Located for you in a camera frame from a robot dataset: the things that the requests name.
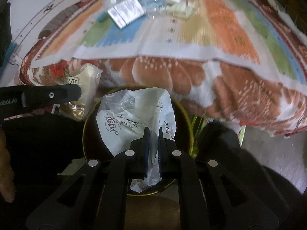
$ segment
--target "gray floor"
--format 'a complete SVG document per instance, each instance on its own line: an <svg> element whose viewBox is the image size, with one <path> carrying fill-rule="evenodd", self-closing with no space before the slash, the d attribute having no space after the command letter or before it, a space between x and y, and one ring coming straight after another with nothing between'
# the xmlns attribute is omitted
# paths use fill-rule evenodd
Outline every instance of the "gray floor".
<svg viewBox="0 0 307 230"><path fill-rule="evenodd" d="M242 148L262 164L288 179L303 193L307 186L307 132L289 139L270 137L266 132L248 127Z"/></svg>

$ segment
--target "green stripe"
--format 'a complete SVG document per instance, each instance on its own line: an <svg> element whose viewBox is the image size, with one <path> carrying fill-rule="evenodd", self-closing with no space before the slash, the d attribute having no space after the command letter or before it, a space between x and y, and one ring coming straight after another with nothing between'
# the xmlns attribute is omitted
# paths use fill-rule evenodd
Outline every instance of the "green stripe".
<svg viewBox="0 0 307 230"><path fill-rule="evenodd" d="M247 18L253 25L254 29L260 34L266 43L275 64L280 73L287 75L289 78L296 80L296 76L293 67L290 64L285 52L278 44L277 39L272 35L270 30L263 24L254 11L244 4L241 0L231 0L238 8L242 9Z"/></svg>
<svg viewBox="0 0 307 230"><path fill-rule="evenodd" d="M93 47L109 30L114 22L108 14L106 14L101 21L95 22L91 29L85 34L81 41L81 45L86 47Z"/></svg>

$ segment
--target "yellow rim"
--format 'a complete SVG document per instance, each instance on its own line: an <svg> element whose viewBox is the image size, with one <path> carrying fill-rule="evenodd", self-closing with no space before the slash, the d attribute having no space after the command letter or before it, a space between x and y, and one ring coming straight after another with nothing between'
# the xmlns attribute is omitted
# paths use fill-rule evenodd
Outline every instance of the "yellow rim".
<svg viewBox="0 0 307 230"><path fill-rule="evenodd" d="M129 87L131 87L131 86L139 86L139 87L144 87L144 88L148 88L148 86L145 86L145 85L130 85L130 86L118 86L118 87L116 87L116 88L114 88L114 89L112 89L111 91L109 91L108 93L106 93L105 95L107 95L107 94L112 94L112 93L114 93L114 92L117 92L117 91L119 91L121 88L129 88ZM189 116L188 116L188 114L187 114L187 112L186 112L186 110L183 108L183 106L180 104L180 102L179 101L177 101L176 99L173 99L173 98L171 98L172 99L172 101L174 101L175 102L175 104L179 107L179 109L180 109L180 111L183 113L183 116L185 117L185 121L187 122L187 124L188 124L188 130L189 130L189 136L190 136L190 140L189 140L189 145L190 145L190 147L189 147L189 155L192 155L192 153L193 153L193 147L194 147L194 134L193 134L193 129L192 129L192 124L191 124L191 120L190 120L190 118L189 118ZM86 119L86 121L85 121L85 123L84 123L84 127L83 127L83 133L82 133L82 148L83 148L83 154L84 154L84 157L85 157L85 161L86 162L88 162L88 160L87 160L87 158L86 158L86 156L85 156L85 148L84 148L84 131L85 131L85 126L86 126L86 124L87 124L87 121L88 121L88 117L87 117L87 119ZM175 181L176 181L177 179L174 179L174 180L172 180L169 184L167 184L164 188L163 188L163 190L165 190L165 189L167 189L169 186L171 186ZM156 193L159 193L160 191L154 191L154 192L151 192L151 193L146 193L146 194L128 194L129 196L148 196L148 195L153 195L153 194L156 194Z"/></svg>

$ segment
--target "human hand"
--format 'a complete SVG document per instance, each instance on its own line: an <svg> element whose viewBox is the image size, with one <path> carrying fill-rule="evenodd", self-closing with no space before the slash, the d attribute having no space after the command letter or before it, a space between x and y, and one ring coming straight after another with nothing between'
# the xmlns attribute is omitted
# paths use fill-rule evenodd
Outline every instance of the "human hand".
<svg viewBox="0 0 307 230"><path fill-rule="evenodd" d="M0 193L6 202L15 198L14 172L10 166L10 154L6 148L4 132L0 129Z"/></svg>

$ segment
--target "beige plastic package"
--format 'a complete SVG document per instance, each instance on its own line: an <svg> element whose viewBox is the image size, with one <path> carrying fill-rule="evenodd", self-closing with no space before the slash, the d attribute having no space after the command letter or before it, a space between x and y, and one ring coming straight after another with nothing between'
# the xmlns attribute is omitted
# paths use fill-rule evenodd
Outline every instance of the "beige plastic package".
<svg viewBox="0 0 307 230"><path fill-rule="evenodd" d="M97 87L102 70L86 63L66 77L67 84L78 84L82 95L78 101L63 103L59 106L60 113L77 121L84 120L94 105Z"/></svg>

